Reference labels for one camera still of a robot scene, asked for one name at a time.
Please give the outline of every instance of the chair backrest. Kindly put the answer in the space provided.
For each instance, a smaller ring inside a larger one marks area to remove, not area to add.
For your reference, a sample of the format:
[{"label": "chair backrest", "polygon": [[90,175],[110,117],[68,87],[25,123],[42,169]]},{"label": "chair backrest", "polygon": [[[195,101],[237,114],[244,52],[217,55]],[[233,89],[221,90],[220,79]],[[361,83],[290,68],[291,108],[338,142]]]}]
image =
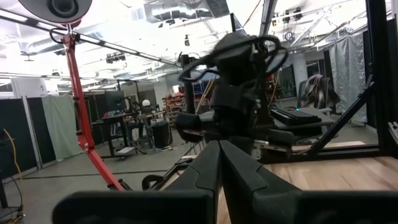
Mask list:
[{"label": "chair backrest", "polygon": [[297,108],[301,108],[302,107],[301,98],[304,95],[306,84],[307,84],[306,80],[302,81],[302,82],[300,82],[300,84],[298,84]]},{"label": "chair backrest", "polygon": [[[307,87],[307,81],[308,80],[305,80],[305,81],[300,82],[300,84],[298,84],[297,108],[301,108],[303,106],[301,99],[305,93],[305,88]],[[319,109],[326,108],[327,104],[328,104],[327,102],[328,102],[329,78],[322,77],[321,84],[322,84],[323,96],[325,98],[325,104],[322,105]]]},{"label": "chair backrest", "polygon": [[328,77],[323,77],[321,82],[322,82],[323,96],[325,97],[325,107],[322,107],[320,109],[323,109],[323,108],[327,108],[328,107],[329,78]]}]

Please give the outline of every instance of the ceiling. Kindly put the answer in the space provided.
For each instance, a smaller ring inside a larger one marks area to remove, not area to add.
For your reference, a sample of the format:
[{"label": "ceiling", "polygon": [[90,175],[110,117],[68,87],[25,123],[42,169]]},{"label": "ceiling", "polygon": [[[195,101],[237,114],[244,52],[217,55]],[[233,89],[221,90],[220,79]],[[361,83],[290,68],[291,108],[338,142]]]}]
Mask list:
[{"label": "ceiling", "polygon": [[[199,0],[161,1],[194,4]],[[199,7],[211,8],[213,7],[211,4],[221,5],[223,1],[226,1],[228,6],[220,6],[220,9],[226,8],[229,12],[233,12],[248,34],[258,35],[264,0],[245,0],[244,2],[242,0],[206,0],[206,3],[202,2]],[[149,21],[146,14],[147,7],[158,3],[159,1],[155,0],[94,0],[77,31],[84,34],[96,31],[96,38],[173,62],[176,61],[180,52],[185,54],[193,52],[201,56],[207,54],[217,41],[231,32],[229,16],[176,19],[175,24],[172,25],[164,21]],[[295,21],[295,18],[290,16],[288,23],[283,22],[281,16],[285,14],[285,11],[289,10],[292,14],[298,7],[301,9],[302,18]],[[39,19],[24,9],[18,0],[2,0],[0,8]],[[278,36],[292,49],[308,48],[344,22],[349,21],[349,24],[342,26],[340,31],[349,32],[366,24],[366,14],[361,14],[365,9],[365,0],[278,0],[275,7],[276,24],[270,26],[269,34]],[[387,0],[387,10],[390,9],[391,4]],[[141,18],[141,14],[145,14],[146,19]],[[0,11],[0,16],[12,15]],[[319,23],[308,30],[318,20]],[[290,41],[285,40],[288,32],[293,33],[294,37]],[[306,35],[301,41],[294,43],[294,40],[299,39],[302,34]],[[185,44],[186,38],[189,39],[189,46]],[[327,44],[326,40],[318,43],[316,47]],[[0,21],[2,72],[50,75],[56,70],[61,76],[68,77],[65,56],[55,55],[53,50],[46,49],[47,45],[38,44],[39,42],[53,45],[49,34],[44,31]],[[28,60],[28,56],[21,55],[21,51],[39,52],[39,54],[31,55]],[[115,50],[97,45],[78,45],[76,59],[81,77],[113,78],[120,73],[142,74],[147,70],[156,73],[162,66],[159,62],[155,63],[133,55],[126,55],[126,61],[106,63],[106,55],[113,53]]]},{"label": "ceiling", "polygon": [[[283,20],[286,11],[293,14],[297,8],[301,10],[300,19],[289,16],[290,21]],[[389,0],[386,10],[391,10]],[[278,0],[273,21],[269,33],[286,42],[287,47],[308,50],[314,46],[310,50],[317,50],[366,25],[366,3],[365,0]]]}]

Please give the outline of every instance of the keyboard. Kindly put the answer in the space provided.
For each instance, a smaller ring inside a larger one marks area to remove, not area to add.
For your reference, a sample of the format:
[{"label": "keyboard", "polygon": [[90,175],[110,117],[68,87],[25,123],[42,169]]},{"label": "keyboard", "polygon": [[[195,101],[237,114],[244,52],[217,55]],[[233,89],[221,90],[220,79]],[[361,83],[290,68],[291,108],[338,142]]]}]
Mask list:
[{"label": "keyboard", "polygon": [[301,125],[322,121],[318,116],[304,113],[300,109],[272,109],[271,115],[286,125]]}]

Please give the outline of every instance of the gray curtain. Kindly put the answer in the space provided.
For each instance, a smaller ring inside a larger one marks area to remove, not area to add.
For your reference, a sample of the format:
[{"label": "gray curtain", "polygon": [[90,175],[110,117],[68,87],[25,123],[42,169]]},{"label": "gray curtain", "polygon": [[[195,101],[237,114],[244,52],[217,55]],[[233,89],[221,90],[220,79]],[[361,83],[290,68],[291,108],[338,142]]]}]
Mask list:
[{"label": "gray curtain", "polygon": [[45,120],[58,161],[83,151],[77,144],[76,118],[72,97],[46,96],[42,98]]},{"label": "gray curtain", "polygon": [[[336,110],[344,113],[358,99],[366,83],[363,35],[348,36],[335,43],[329,53],[335,91],[341,98]],[[353,119],[366,123],[366,107],[363,106]]]}]

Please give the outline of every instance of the wire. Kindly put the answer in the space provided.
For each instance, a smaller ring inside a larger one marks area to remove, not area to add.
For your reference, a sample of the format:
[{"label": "wire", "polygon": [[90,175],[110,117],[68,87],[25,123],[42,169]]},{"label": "wire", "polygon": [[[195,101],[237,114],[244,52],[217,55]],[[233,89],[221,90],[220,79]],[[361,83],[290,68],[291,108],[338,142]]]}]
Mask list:
[{"label": "wire", "polygon": [[15,148],[14,140],[12,140],[11,135],[8,133],[8,131],[6,129],[4,129],[4,132],[7,134],[8,138],[10,139],[11,145],[12,145],[12,150],[14,151],[14,163],[15,163],[15,166],[17,167],[17,170],[18,170],[19,179],[21,180],[23,194],[21,194],[21,190],[19,189],[19,186],[18,186],[17,182],[14,180],[14,178],[12,176],[11,176],[11,179],[14,181],[15,185],[18,188],[19,193],[21,194],[21,206],[23,206],[23,204],[25,202],[25,196],[26,196],[26,194],[25,194],[25,184],[24,184],[24,180],[22,179],[21,169],[19,168],[19,165],[18,165],[18,162],[17,162],[17,151],[16,151],[16,148]]},{"label": "wire", "polygon": [[257,11],[257,8],[259,7],[261,1],[263,1],[263,0],[260,0],[260,1],[257,3],[257,5],[255,6],[255,8],[253,9],[253,11],[251,11],[250,16],[248,17],[248,19],[246,20],[246,22],[244,22],[243,27],[245,27],[246,24],[248,24],[248,22],[251,20],[251,18],[253,17],[253,14]]},{"label": "wire", "polygon": [[2,220],[3,218],[6,218],[6,217],[9,216],[9,215],[11,216],[11,218],[8,219],[7,222],[9,222],[10,220],[12,220],[12,214],[13,214],[14,212],[16,212],[16,211],[12,211],[10,207],[8,207],[8,209],[10,210],[10,213],[8,213],[7,215],[3,215],[2,217],[0,217],[0,220]]},{"label": "wire", "polygon": [[[204,57],[202,57],[199,60],[196,60],[190,64],[188,64],[188,66],[186,66],[182,72],[180,73],[178,79],[182,82],[196,82],[197,80],[201,79],[206,72],[209,72],[208,70],[205,70],[203,73],[201,73],[201,75],[199,75],[199,77],[196,78],[187,78],[187,74],[189,74],[191,72],[191,70],[193,70],[194,68],[196,68],[199,65],[206,65],[209,62],[211,62],[215,57],[228,52],[230,50],[236,49],[238,47],[242,47],[244,45],[251,45],[251,44],[257,44],[260,42],[265,42],[265,41],[271,41],[273,43],[275,43],[275,49],[271,50],[270,52],[268,52],[267,55],[263,55],[264,59],[268,58],[268,61],[266,62],[266,64],[264,65],[264,67],[262,68],[262,70],[264,72],[261,72],[260,75],[258,76],[257,79],[253,79],[253,80],[249,80],[246,83],[243,83],[244,85],[248,85],[248,84],[253,84],[256,83],[256,86],[259,86],[259,82],[269,76],[272,73],[275,73],[287,60],[287,57],[289,56],[288,51],[286,51],[286,49],[284,47],[281,46],[280,41],[277,37],[273,36],[273,35],[263,35],[260,37],[250,37],[249,40],[243,41],[243,42],[239,42],[237,44],[233,44],[227,47],[224,47],[222,49],[219,50],[214,50],[211,54],[206,55]],[[284,57],[282,58],[282,60],[271,70],[267,71],[268,66],[271,64],[271,62],[275,59],[276,55],[281,51],[284,51]]]},{"label": "wire", "polygon": [[54,32],[55,30],[65,31],[66,29],[56,27],[56,28],[53,28],[53,29],[50,30],[50,38],[52,39],[52,41],[54,41],[54,42],[57,43],[57,44],[63,44],[62,41],[55,40],[55,38],[54,38],[54,36],[53,36],[53,32]]}]

